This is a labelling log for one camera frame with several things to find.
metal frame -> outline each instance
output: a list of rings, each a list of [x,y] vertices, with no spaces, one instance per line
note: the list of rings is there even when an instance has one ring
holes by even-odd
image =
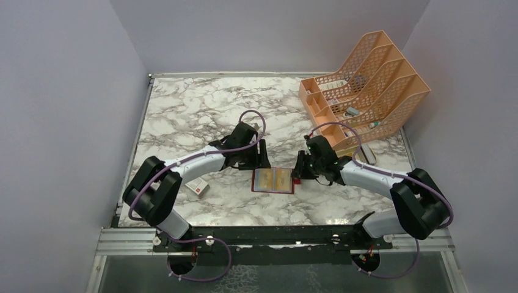
[[[121,188],[119,205],[115,216],[120,215],[122,206],[122,193],[128,183],[131,167],[135,157],[137,144],[144,125],[145,113],[151,97],[153,83],[156,78],[222,78],[222,77],[291,77],[308,78],[316,75],[325,75],[328,72],[198,72],[198,73],[163,73],[149,74],[150,83],[145,97],[145,106],[140,117],[140,124],[132,146],[131,157],[126,169],[124,185]],[[401,136],[410,160],[410,166],[415,168],[415,157],[410,147],[404,128],[401,128]],[[92,271],[86,292],[98,292],[108,256],[117,255],[147,255],[147,256],[186,256],[191,252],[154,252],[152,240],[155,237],[154,228],[103,228],[95,252]],[[409,235],[396,235],[393,237],[391,250],[374,250],[381,253],[414,252],[415,241]],[[451,287],[455,293],[467,293],[462,273],[454,257],[455,246],[447,229],[434,231],[426,240],[420,241],[421,251],[441,252],[445,270],[450,279]],[[351,250],[351,253],[363,253],[364,250]]]

marble surface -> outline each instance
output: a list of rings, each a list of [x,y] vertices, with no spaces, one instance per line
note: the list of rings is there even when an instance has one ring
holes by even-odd
[[[156,79],[131,176],[146,157],[176,157],[197,151],[229,134],[241,112],[256,109],[266,118],[266,144],[272,167],[293,168],[311,129],[297,93],[298,78]],[[260,119],[247,114],[247,123]],[[401,136],[368,143],[378,167],[409,171]],[[354,223],[370,211],[393,207],[381,195],[351,186],[303,181],[292,195],[251,192],[252,172],[228,168],[202,176],[210,190],[198,197],[186,187],[175,209],[191,225],[325,225]],[[145,226],[128,218],[124,204],[119,226]]]

plastic file rack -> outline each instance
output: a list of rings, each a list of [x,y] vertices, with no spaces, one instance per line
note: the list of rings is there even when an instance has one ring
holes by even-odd
[[[299,97],[315,126],[341,121],[369,142],[397,133],[429,92],[387,34],[378,31],[364,35],[337,72],[301,81]],[[349,107],[360,114],[345,115]],[[322,127],[320,133],[335,151],[358,145],[339,125]]]

wall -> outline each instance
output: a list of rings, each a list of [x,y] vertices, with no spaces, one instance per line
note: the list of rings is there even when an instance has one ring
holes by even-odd
[[[84,292],[147,72],[108,0],[0,2],[0,292]]]
[[[384,29],[402,48],[429,0],[111,0],[147,70],[335,71]]]
[[[432,88],[406,125],[456,211],[470,292],[515,292],[518,2],[432,0],[403,53]]]

purple cable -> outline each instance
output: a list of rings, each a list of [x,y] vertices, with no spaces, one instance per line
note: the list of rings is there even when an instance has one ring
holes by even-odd
[[[169,169],[173,168],[173,167],[176,167],[178,163],[181,164],[185,164],[186,162],[189,162],[190,160],[193,160],[193,159],[196,159],[197,157],[202,157],[202,156],[206,156],[206,155],[209,155],[209,154],[223,154],[223,153],[231,153],[231,152],[234,152],[234,151],[242,151],[242,150],[246,150],[247,148],[251,148],[253,147],[254,145],[256,145],[259,140],[261,140],[264,136],[264,133],[266,132],[266,121],[264,120],[264,117],[262,116],[261,113],[257,112],[256,110],[246,110],[244,111],[241,116],[239,116],[239,122],[241,122],[241,119],[243,118],[243,116],[246,114],[246,113],[256,113],[259,118],[261,118],[261,121],[263,122],[263,132],[261,132],[261,134],[259,135],[259,137],[257,137],[257,139],[252,142],[251,144],[249,145],[246,145],[246,146],[242,146],[241,148],[232,148],[232,149],[229,149],[229,150],[217,150],[217,151],[208,151],[205,153],[197,153],[197,154],[193,154],[192,156],[190,157],[186,157],[185,159],[182,159],[180,161],[176,161],[174,162],[173,164],[170,164],[169,166],[166,166],[165,168],[163,168],[162,170],[160,170],[155,176],[153,176],[148,183],[146,183],[146,185],[142,188],[142,190],[139,192],[139,194],[137,194],[137,196],[135,197],[135,199],[133,200],[133,202],[131,203],[131,205],[129,206],[129,211],[128,211],[128,217],[131,219],[131,220],[134,220],[134,221],[143,221],[142,218],[137,218],[137,217],[133,217],[133,210],[135,209],[135,206],[137,205],[137,202],[140,200],[140,198],[142,197],[142,195],[144,194],[144,192],[151,186],[151,184],[157,180],[162,174],[164,174],[166,171],[168,171]]]
[[[228,247],[228,245],[225,243],[225,241],[218,239],[218,238],[196,238],[196,239],[190,239],[190,240],[176,240],[176,239],[173,239],[173,237],[171,237],[171,235],[169,235],[169,234],[167,234],[167,235],[169,236],[169,239],[173,240],[176,243],[182,243],[182,244],[194,243],[194,242],[205,241],[205,240],[214,240],[214,241],[217,241],[217,242],[223,244],[223,246],[225,247],[225,249],[227,250],[227,253],[228,253],[227,267],[221,274],[219,274],[215,277],[207,278],[207,279],[198,279],[198,278],[184,277],[183,275],[177,275],[177,274],[173,273],[173,269],[171,269],[171,265],[169,264],[169,261],[167,261],[167,268],[169,269],[169,272],[171,272],[170,276],[173,275],[179,279],[205,283],[205,282],[216,281],[216,280],[224,277],[230,271],[230,267],[232,266],[232,252],[230,251],[230,247]]]
[[[331,124],[336,124],[336,125],[341,125],[341,126],[344,126],[345,128],[349,129],[350,131],[352,131],[352,133],[354,133],[354,135],[356,136],[356,139],[358,139],[358,148],[356,148],[356,150],[353,152],[352,154],[352,161],[359,167],[363,167],[364,169],[366,170],[369,170],[369,171],[372,171],[372,172],[375,172],[375,173],[378,173],[378,174],[382,174],[382,175],[385,175],[385,176],[394,176],[394,177],[397,177],[397,178],[401,178],[401,179],[407,179],[409,181],[411,181],[412,183],[414,184],[417,184],[423,188],[425,188],[426,190],[430,191],[431,193],[433,193],[435,196],[437,196],[441,201],[442,203],[444,203],[444,205],[448,208],[448,214],[449,214],[449,218],[448,218],[448,221],[446,221],[446,223],[440,225],[438,227],[438,229],[442,229],[442,228],[446,228],[447,226],[449,226],[451,224],[451,222],[453,221],[453,209],[451,207],[451,204],[448,202],[448,200],[446,200],[446,198],[438,193],[435,189],[429,187],[428,185],[420,182],[420,181],[417,181],[411,177],[408,177],[406,175],[400,175],[400,174],[393,174],[393,173],[390,173],[390,172],[386,172],[386,171],[382,171],[382,170],[378,170],[376,168],[373,168],[373,167],[370,167],[368,165],[365,165],[365,164],[362,164],[360,162],[358,162],[356,160],[356,154],[361,150],[361,147],[362,147],[362,138],[360,137],[360,135],[358,134],[358,132],[356,132],[356,130],[354,130],[354,128],[350,127],[349,125],[345,124],[345,123],[342,123],[342,122],[326,122],[326,123],[323,123],[323,124],[320,124],[319,126],[313,128],[311,130],[311,133],[313,134],[314,131],[316,131],[317,129],[319,129],[320,127],[323,127],[325,125],[331,125]],[[417,264],[419,263],[419,258],[420,258],[420,249],[419,249],[419,242],[417,241],[417,239],[415,240],[415,244],[417,246],[417,256],[415,257],[414,259],[414,263],[412,263],[412,266],[410,266],[405,272],[399,274],[399,275],[394,275],[394,276],[383,276],[383,275],[376,275],[376,274],[373,274],[371,273],[370,276],[372,277],[376,277],[376,278],[382,278],[382,279],[395,279],[395,278],[401,278],[401,277],[404,277],[406,275],[408,275],[409,273],[411,273],[416,267],[417,267]],[[362,273],[365,273],[367,275],[369,275],[368,272],[360,269],[360,271]]]

